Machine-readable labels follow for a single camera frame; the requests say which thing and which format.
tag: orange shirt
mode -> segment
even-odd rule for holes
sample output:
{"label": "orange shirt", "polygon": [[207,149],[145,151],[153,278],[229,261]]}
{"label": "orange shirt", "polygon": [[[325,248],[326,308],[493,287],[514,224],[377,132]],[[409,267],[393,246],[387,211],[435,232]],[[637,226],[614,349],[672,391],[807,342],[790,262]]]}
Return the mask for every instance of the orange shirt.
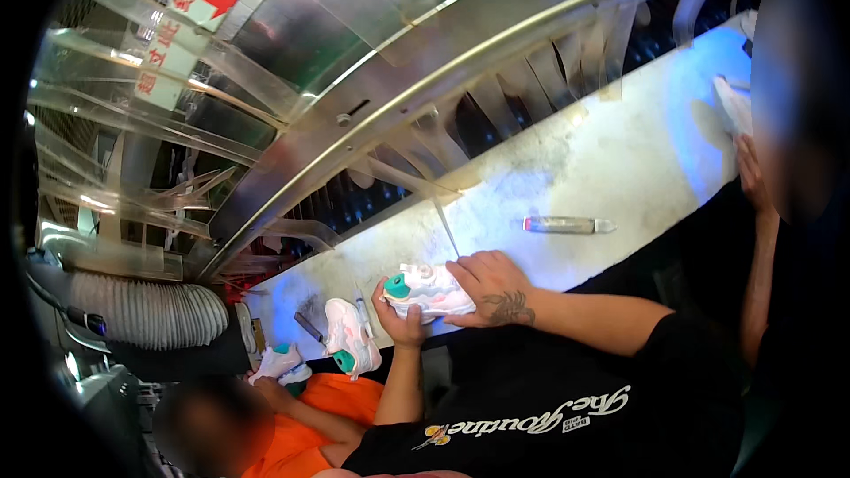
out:
{"label": "orange shirt", "polygon": [[[334,413],[369,427],[375,420],[377,403],[383,385],[345,374],[318,373],[310,377],[307,388],[298,398],[315,409]],[[319,447],[333,441],[285,415],[275,415],[274,439],[265,456],[254,463],[242,478],[309,478],[331,465]]]}

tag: metal frame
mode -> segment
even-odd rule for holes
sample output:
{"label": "metal frame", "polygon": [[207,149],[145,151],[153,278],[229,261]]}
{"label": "metal frame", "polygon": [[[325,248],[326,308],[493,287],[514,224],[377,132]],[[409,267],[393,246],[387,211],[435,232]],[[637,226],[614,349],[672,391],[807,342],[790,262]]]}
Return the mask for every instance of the metal frame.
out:
{"label": "metal frame", "polygon": [[[196,242],[186,260],[187,275],[210,280],[278,216],[363,158],[388,132],[430,112],[434,101],[465,90],[482,74],[585,26],[600,8],[624,1],[637,0],[447,0],[438,5],[383,47],[367,52],[319,95],[310,95],[289,132],[265,151],[212,218],[210,235],[219,242]],[[439,33],[425,23],[432,16]],[[423,40],[428,44],[416,46]],[[387,46],[408,52],[409,63],[389,64],[381,57]],[[340,127],[336,116],[364,100],[369,102],[363,110]]]}

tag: flexible duct hose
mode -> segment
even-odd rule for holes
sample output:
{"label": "flexible duct hose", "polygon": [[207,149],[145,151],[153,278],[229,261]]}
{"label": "flexible duct hose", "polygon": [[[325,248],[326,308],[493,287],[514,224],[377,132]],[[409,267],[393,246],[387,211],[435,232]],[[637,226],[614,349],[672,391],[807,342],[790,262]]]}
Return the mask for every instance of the flexible duct hose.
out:
{"label": "flexible duct hose", "polygon": [[228,325],[224,303],[196,284],[159,284],[78,272],[70,290],[72,305],[104,318],[108,341],[144,349],[209,345]]}

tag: white sneaker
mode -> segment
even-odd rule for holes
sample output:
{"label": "white sneaker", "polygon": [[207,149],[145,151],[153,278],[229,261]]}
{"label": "white sneaker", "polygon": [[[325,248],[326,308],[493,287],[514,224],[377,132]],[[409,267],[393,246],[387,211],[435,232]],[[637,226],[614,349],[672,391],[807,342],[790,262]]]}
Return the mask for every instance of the white sneaker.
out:
{"label": "white sneaker", "polygon": [[357,307],[341,299],[325,303],[327,340],[325,355],[333,355],[343,373],[356,380],[363,373],[381,366],[381,353],[367,333]]}
{"label": "white sneaker", "polygon": [[422,324],[430,324],[439,316],[460,316],[475,312],[475,303],[455,281],[445,266],[401,265],[402,273],[389,278],[383,286],[383,297],[399,317],[407,319],[407,309],[419,305]]}
{"label": "white sneaker", "polygon": [[301,362],[303,360],[301,355],[298,354],[298,347],[294,344],[289,346],[289,351],[286,354],[274,352],[271,347],[266,347],[266,350],[263,351],[263,360],[260,362],[260,367],[257,368],[257,373],[249,377],[248,382],[254,385],[254,381],[260,377],[278,378]]}
{"label": "white sneaker", "polygon": [[752,109],[750,97],[735,89],[723,76],[711,81],[714,105],[723,115],[723,128],[731,135],[752,135]]}
{"label": "white sneaker", "polygon": [[277,383],[280,385],[287,384],[295,384],[296,382],[303,382],[304,380],[310,378],[313,375],[313,370],[310,369],[306,363],[301,365],[292,367],[289,371],[283,374],[282,377],[277,379]]}

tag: black t-shirt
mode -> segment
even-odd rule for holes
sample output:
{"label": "black t-shirt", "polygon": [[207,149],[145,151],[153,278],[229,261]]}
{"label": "black t-shirt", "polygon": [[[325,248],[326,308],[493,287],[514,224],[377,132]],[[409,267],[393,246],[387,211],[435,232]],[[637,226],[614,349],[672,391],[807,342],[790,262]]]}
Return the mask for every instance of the black t-shirt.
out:
{"label": "black t-shirt", "polygon": [[729,475],[743,426],[739,390],[701,324],[665,317],[633,359],[533,329],[506,332],[476,353],[481,373],[431,417],[371,428],[343,468],[473,478]]}

